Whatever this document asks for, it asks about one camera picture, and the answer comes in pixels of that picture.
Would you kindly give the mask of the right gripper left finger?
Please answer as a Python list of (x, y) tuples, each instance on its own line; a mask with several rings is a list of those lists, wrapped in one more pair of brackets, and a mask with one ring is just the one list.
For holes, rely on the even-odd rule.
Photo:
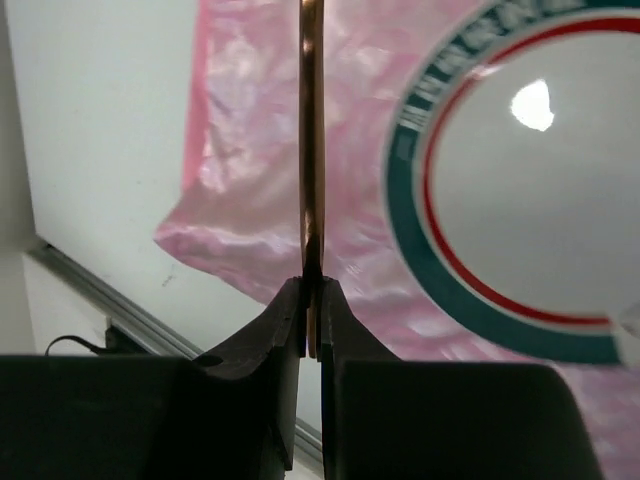
[(301, 282), (189, 360), (5, 356), (5, 479), (281, 479), (292, 468)]

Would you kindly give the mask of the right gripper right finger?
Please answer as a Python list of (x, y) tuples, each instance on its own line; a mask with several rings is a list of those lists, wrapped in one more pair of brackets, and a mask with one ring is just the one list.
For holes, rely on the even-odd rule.
[(568, 385), (532, 363), (404, 361), (326, 279), (318, 320), (329, 479), (599, 479)]

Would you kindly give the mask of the pink satin rose cloth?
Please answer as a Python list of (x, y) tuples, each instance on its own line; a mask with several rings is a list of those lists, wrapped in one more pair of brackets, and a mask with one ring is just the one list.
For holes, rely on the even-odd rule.
[[(155, 234), (176, 260), (265, 305), (294, 276), (305, 302), (300, 2), (201, 3), (182, 194)], [(637, 478), (639, 363), (542, 359), (478, 336), (427, 296), (391, 229), (385, 162), (398, 107), (435, 45), (489, 1), (323, 2), (322, 289), (326, 279), (337, 281), (353, 315), (401, 360), (554, 369), (577, 403), (603, 472), (599, 479)]]

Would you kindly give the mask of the white plate with coloured rim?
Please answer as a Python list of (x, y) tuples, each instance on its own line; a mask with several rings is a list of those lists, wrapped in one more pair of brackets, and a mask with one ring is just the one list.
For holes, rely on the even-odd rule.
[(427, 296), (532, 357), (639, 363), (639, 5), (489, 1), (428, 54), (386, 156)]

